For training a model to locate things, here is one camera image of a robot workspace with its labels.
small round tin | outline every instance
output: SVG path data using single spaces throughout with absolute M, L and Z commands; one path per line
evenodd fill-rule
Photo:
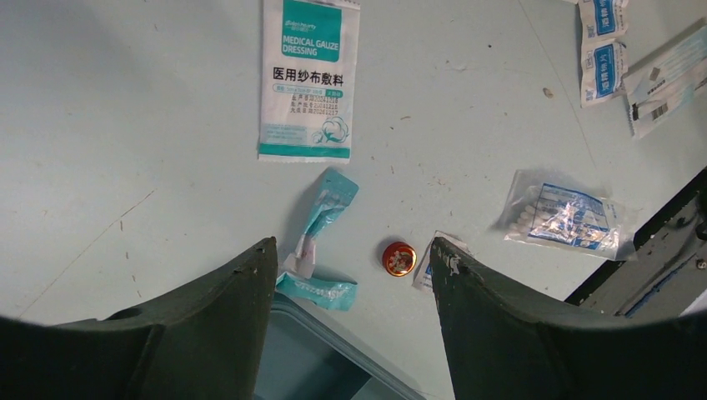
M 394 277 L 404 277 L 415 268 L 417 254 L 407 243 L 395 242 L 383 252 L 383 266 Z

blue label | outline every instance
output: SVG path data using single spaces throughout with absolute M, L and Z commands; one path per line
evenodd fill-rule
M 597 33 L 605 35 L 616 32 L 616 17 L 614 15 L 614 0 L 594 0 Z
M 614 46 L 607 44 L 594 51 L 596 66 L 597 98 L 609 96 L 616 85 L 616 66 L 614 64 Z
M 609 235 L 604 204 L 586 193 L 546 183 L 536 209 L 553 217 L 533 215 L 529 238 L 596 250 Z

white paper packet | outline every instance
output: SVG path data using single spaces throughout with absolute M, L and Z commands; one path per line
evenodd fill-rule
M 582 108 L 624 94 L 622 77 L 629 71 L 624 45 L 616 40 L 582 45 Z
M 703 21 L 684 34 L 688 36 L 624 77 L 635 138 L 643 138 L 704 92 L 707 25 Z
M 466 243 L 460 241 L 456 237 L 452 237 L 444 232 L 435 231 L 434 237 L 427 245 L 427 249 L 424 252 L 424 257 L 422 262 L 420 262 L 418 267 L 417 275 L 415 275 L 415 280 L 413 282 L 413 288 L 419 289 L 425 293 L 431 293 L 432 290 L 432 267 L 429 265 L 429 252 L 432 248 L 432 242 L 435 238 L 445 238 L 449 240 L 454 246 L 462 249 L 463 251 L 469 253 L 469 247 Z
M 258 159 L 348 163 L 360 6 L 263 0 Z
M 618 39 L 629 28 L 626 8 L 629 0 L 580 0 L 579 17 L 582 20 L 582 43 Z
M 667 87 L 653 92 L 648 100 L 640 104 L 631 104 L 629 120 L 634 138 L 645 137 L 661 123 L 667 121 L 673 113 L 702 95 L 706 83 L 707 59 L 702 60 Z

plastic bag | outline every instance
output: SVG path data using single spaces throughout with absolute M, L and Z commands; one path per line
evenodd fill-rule
M 636 212 L 607 197 L 559 174 L 519 170 L 499 224 L 506 240 L 630 259 Z

plastic container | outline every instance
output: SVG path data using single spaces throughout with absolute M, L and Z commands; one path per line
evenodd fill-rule
M 273 299 L 254 398 L 423 399 L 280 293 Z

